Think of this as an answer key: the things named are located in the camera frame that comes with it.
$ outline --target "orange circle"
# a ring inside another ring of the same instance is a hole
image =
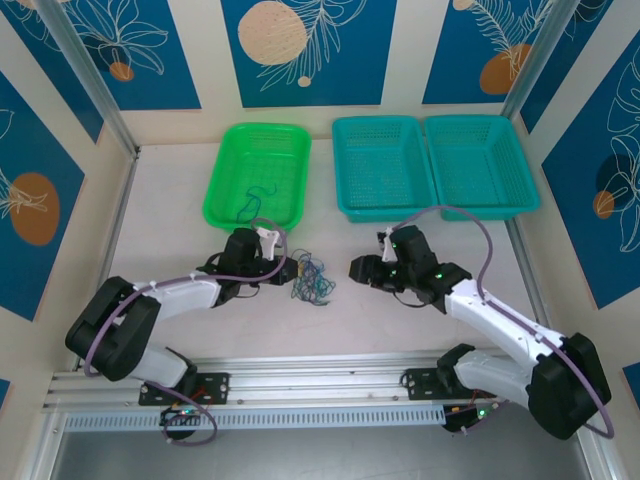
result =
[[[509,93],[520,68],[529,55],[531,45],[520,44],[511,47],[507,52],[501,52],[482,69],[480,74],[480,88],[489,95],[504,95]]]
[[[453,8],[456,10],[468,10],[473,6],[475,0],[453,0]]]
[[[238,23],[238,39],[247,56],[260,65],[282,65],[295,60],[308,40],[307,29],[298,14],[273,0],[258,2],[244,14]]]
[[[598,192],[593,199],[593,211],[596,212],[598,218],[606,220],[611,216],[615,208],[613,195],[606,190]]]
[[[109,73],[113,75],[113,78],[121,82],[130,82],[133,80],[133,69],[126,63],[113,62],[109,66]]]
[[[12,187],[9,198],[18,203],[10,210],[13,229],[31,245],[42,247],[48,244],[56,234],[60,221],[60,200],[56,187],[39,173],[23,173],[14,180]],[[29,195],[31,199],[46,195],[44,200],[37,203],[42,208],[25,203],[21,200],[21,193]]]

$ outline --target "robotic arm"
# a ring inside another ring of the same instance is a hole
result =
[[[609,402],[611,392],[588,338],[581,334],[566,338],[538,325],[487,291],[481,298],[471,274],[456,264],[439,263],[415,226],[388,229],[378,234],[378,240],[383,255],[353,260],[349,271],[353,280],[394,294],[411,290],[425,305],[483,332],[511,357],[496,358],[458,345],[438,361],[437,377],[447,391],[491,392],[527,408],[554,437],[569,438],[598,408],[567,364],[541,341],[545,337],[577,365],[602,403]]]
[[[197,368],[179,353],[149,344],[153,328],[156,323],[190,310],[220,307],[238,296],[242,284],[259,288],[257,284],[242,280],[276,269],[281,261],[281,257],[274,254],[279,242],[277,231],[238,228],[227,240],[224,251],[191,273],[190,280],[180,279],[174,284],[163,282],[161,287],[155,282],[132,284],[120,277],[109,278],[69,330],[66,346],[86,359],[109,316],[136,290],[144,289],[145,292],[123,310],[120,321],[109,327],[91,365],[111,381],[131,376],[191,396],[196,387]],[[218,281],[212,275],[237,279]],[[287,257],[283,267],[267,282],[283,285],[297,275],[297,262]]]

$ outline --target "leaf pattern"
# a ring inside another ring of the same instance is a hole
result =
[[[323,63],[331,61],[331,53],[340,53],[340,34],[338,28],[355,19],[367,0],[277,0],[288,5],[300,17],[307,32],[307,44],[304,50],[290,62],[279,65],[264,65],[258,78],[265,78],[261,92],[273,85],[285,81],[291,85],[301,77],[313,79],[322,70]],[[346,16],[346,5],[358,1],[351,15]],[[286,35],[288,25],[278,34]]]
[[[509,0],[474,0],[469,6],[468,11],[476,15],[480,33],[491,41],[496,52],[504,53],[509,59],[512,79],[522,65],[522,49],[515,47],[530,41],[543,25],[555,1],[539,0],[534,8],[533,0],[529,0],[520,16],[516,16]]]
[[[608,0],[597,0],[599,3],[593,4],[580,2],[576,11],[573,13],[571,20],[567,24],[567,27],[564,29],[564,33],[573,40],[573,37],[576,34],[576,28],[578,27],[578,23],[591,23],[598,20],[602,12],[604,11],[604,6],[607,4]]]
[[[60,51],[36,10],[18,0],[1,1],[10,7],[34,38],[52,50]],[[164,63],[153,49],[167,42],[169,32],[138,21],[137,0],[70,0],[60,5],[85,47],[98,51],[96,61],[102,59],[106,65],[117,61],[129,67],[137,65],[153,70],[158,75],[164,73]]]
[[[4,138],[11,128],[14,112],[7,109],[0,109],[0,140]],[[0,169],[0,219],[5,218],[11,210],[20,212],[20,207],[29,207],[41,212],[46,212],[47,207],[42,202],[47,198],[47,194],[34,196],[16,188],[7,179]]]
[[[616,157],[616,171],[604,191],[612,200],[632,193],[621,208],[609,211],[620,213],[621,253],[630,253],[640,246],[640,48],[625,67],[611,101],[607,130],[613,136],[611,150]]]

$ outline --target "white wall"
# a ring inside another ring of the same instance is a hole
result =
[[[64,337],[96,288],[128,158],[109,131],[93,144],[0,14],[0,70],[85,173],[85,181],[34,322],[0,308],[0,378],[12,390],[0,415],[0,478],[15,478],[53,371],[70,366]]]
[[[640,478],[640,412],[621,369],[640,361],[640,290],[595,308],[541,164],[638,32],[639,19],[640,2],[614,0],[531,135],[518,125],[542,200],[537,212],[520,218],[526,241],[554,326],[567,334],[580,331],[596,344],[613,394],[615,443],[631,478]]]
[[[239,122],[294,123],[315,137],[328,137],[333,120],[341,116],[498,113],[501,103],[421,105],[449,2],[398,0],[380,107],[243,109],[220,1],[169,0],[202,110],[123,112],[123,116],[136,140],[152,145],[219,141]]]

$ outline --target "blue wire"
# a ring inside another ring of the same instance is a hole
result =
[[[298,249],[295,252],[303,252],[298,258],[298,278],[293,281],[291,298],[299,298],[316,307],[324,307],[329,302],[324,300],[336,287],[336,282],[324,277],[324,263],[321,260],[312,259],[311,252]]]
[[[258,190],[262,190],[264,192],[264,195],[269,197],[272,195],[275,195],[278,191],[278,187],[275,184],[273,185],[273,192],[270,192],[266,188],[261,187],[259,185],[254,185],[253,187],[249,187],[246,193],[246,196],[249,198],[249,200],[247,201],[247,204],[244,207],[242,207],[238,212],[238,214],[236,215],[236,223],[249,223],[251,222],[251,220],[253,220],[260,214],[260,208],[262,207],[262,199],[258,195],[251,193],[251,190],[253,190],[254,188]],[[243,219],[241,218],[243,214],[248,214],[250,215],[250,217]]]

